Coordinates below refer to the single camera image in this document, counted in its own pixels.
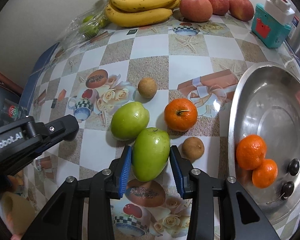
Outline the person's hand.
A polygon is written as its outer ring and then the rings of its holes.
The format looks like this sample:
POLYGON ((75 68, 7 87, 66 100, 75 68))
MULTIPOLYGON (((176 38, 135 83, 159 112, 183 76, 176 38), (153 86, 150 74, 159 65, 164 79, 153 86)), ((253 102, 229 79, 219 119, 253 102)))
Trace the person's hand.
POLYGON ((11 236, 11 240, 21 240, 21 238, 23 237, 23 233, 20 234, 13 234, 11 236))

